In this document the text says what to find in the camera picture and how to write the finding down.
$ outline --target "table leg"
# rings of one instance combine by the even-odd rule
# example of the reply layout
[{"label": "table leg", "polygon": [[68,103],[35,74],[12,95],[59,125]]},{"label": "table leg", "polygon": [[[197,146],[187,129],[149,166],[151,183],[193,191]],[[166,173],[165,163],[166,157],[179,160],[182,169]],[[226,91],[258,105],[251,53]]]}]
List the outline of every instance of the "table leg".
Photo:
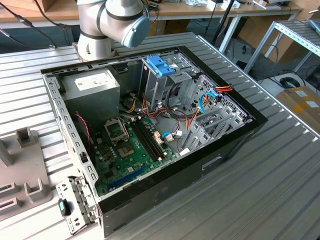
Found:
[{"label": "table leg", "polygon": [[252,68],[252,66],[254,65],[255,61],[258,59],[260,52],[262,51],[262,49],[264,48],[265,44],[268,43],[271,35],[274,33],[275,31],[275,22],[273,22],[271,24],[271,26],[269,27],[268,31],[265,33],[263,39],[261,40],[259,46],[256,48],[255,52],[253,53],[252,57],[250,58],[248,64],[245,66],[244,68],[244,72],[247,74],[250,69]]},{"label": "table leg", "polygon": [[224,53],[224,52],[225,52],[225,50],[226,50],[226,48],[227,48],[227,46],[228,46],[228,44],[229,44],[229,41],[230,41],[232,35],[234,34],[236,28],[237,28],[237,25],[238,25],[238,23],[239,23],[239,21],[240,21],[240,18],[241,18],[240,16],[236,16],[236,17],[234,17],[234,18],[232,19],[232,22],[231,22],[231,24],[230,24],[230,26],[229,26],[229,29],[228,29],[228,31],[226,32],[226,34],[225,34],[225,36],[224,36],[224,39],[223,39],[223,41],[222,41],[222,43],[221,43],[221,46],[220,46],[220,48],[219,48],[219,51],[220,51],[221,53]]},{"label": "table leg", "polygon": [[309,51],[305,57],[299,62],[299,64],[295,67],[294,71],[297,72],[301,66],[308,60],[308,58],[312,55],[312,51]]},{"label": "table leg", "polygon": [[[296,19],[297,15],[298,15],[298,12],[295,12],[294,14],[290,15],[290,17],[289,17],[288,20],[294,20],[294,19]],[[276,38],[274,39],[272,45],[277,46],[277,44],[279,43],[279,41],[281,40],[281,38],[283,37],[283,35],[284,35],[284,34],[283,34],[282,32],[280,32],[280,33],[276,36]],[[272,51],[273,51],[274,48],[275,48],[274,46],[270,46],[270,47],[269,47],[268,51],[267,51],[267,52],[265,53],[265,55],[264,55],[266,58],[268,58],[268,57],[270,56],[270,54],[272,53]]]}]

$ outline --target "metal shelf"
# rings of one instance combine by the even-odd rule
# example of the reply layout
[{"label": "metal shelf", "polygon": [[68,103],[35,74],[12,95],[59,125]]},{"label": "metal shelf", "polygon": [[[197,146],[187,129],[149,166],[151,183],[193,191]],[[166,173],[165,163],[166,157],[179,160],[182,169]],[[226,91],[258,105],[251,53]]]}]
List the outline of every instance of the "metal shelf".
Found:
[{"label": "metal shelf", "polygon": [[308,20],[279,21],[274,28],[320,57],[320,35]]},{"label": "metal shelf", "polygon": [[305,61],[310,57],[312,53],[320,57],[320,35],[316,32],[314,28],[310,26],[308,20],[274,21],[269,27],[266,34],[264,35],[259,46],[256,48],[248,64],[244,68],[243,71],[245,73],[248,73],[250,69],[253,67],[254,63],[259,57],[260,52],[269,42],[275,30],[278,30],[280,33],[273,41],[273,46],[271,46],[265,54],[266,58],[269,57],[270,53],[274,49],[274,46],[278,44],[280,38],[283,35],[288,36],[289,38],[291,38],[292,40],[294,40],[295,42],[297,42],[298,44],[310,51],[306,55],[306,57],[298,64],[298,66],[295,68],[295,71],[299,70],[299,68],[305,63]]}]

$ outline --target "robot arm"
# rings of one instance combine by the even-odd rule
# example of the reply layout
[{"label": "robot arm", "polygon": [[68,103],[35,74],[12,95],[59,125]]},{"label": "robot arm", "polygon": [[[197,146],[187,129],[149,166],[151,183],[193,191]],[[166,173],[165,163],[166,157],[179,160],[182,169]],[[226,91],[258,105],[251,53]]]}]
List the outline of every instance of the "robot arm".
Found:
[{"label": "robot arm", "polygon": [[137,47],[149,32],[150,20],[143,15],[140,0],[78,0],[80,38],[78,53],[84,60],[114,55],[113,40]]}]

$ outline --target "ribbed metal surface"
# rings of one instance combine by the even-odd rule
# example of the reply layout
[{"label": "ribbed metal surface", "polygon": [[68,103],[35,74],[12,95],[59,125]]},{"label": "ribbed metal surface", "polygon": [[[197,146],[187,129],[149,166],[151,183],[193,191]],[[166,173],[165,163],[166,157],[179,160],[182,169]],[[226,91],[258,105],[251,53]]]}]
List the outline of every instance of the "ribbed metal surface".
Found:
[{"label": "ribbed metal surface", "polygon": [[279,21],[274,27],[320,57],[320,35],[308,20]]},{"label": "ribbed metal surface", "polygon": [[[233,159],[128,223],[111,239],[315,240],[320,233],[320,142],[314,134],[193,33],[149,37],[135,49],[117,44],[117,50],[125,55],[179,45],[189,47],[233,84],[269,121]],[[76,171],[39,69],[78,61],[71,47],[0,55],[0,70],[6,73],[0,76],[0,135],[25,126],[38,130],[52,186]],[[70,238],[52,191],[52,201],[0,222],[1,239]],[[101,229],[94,224],[75,238],[100,237]]]}]

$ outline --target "blue cable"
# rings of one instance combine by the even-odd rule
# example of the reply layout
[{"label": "blue cable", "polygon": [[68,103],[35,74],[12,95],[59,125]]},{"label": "blue cable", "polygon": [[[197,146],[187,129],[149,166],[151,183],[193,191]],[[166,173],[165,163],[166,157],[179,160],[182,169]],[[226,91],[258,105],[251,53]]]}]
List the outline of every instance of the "blue cable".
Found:
[{"label": "blue cable", "polygon": [[216,93],[216,91],[213,88],[210,88],[210,91],[213,92],[215,95],[222,97],[222,94]]},{"label": "blue cable", "polygon": [[161,135],[161,137],[164,138],[165,136],[167,136],[169,134],[177,135],[176,133],[173,133],[173,132],[170,132],[170,131],[166,131],[164,134]]},{"label": "blue cable", "polygon": [[144,8],[145,8],[146,14],[148,15],[148,18],[150,19],[149,9],[147,8],[146,5],[144,5]]},{"label": "blue cable", "polygon": [[164,138],[165,136],[172,134],[172,132],[170,131],[166,131],[164,134],[161,135],[162,138]]},{"label": "blue cable", "polygon": [[204,108],[204,106],[202,105],[202,100],[203,100],[203,98],[204,98],[204,96],[205,95],[210,95],[210,96],[212,96],[212,97],[216,97],[216,96],[218,96],[218,94],[214,94],[213,92],[205,92],[204,94],[202,94],[201,95],[201,97],[200,97],[200,100],[199,100],[199,106],[200,106],[200,109],[201,109],[201,112],[202,113],[205,113],[205,108]]}]

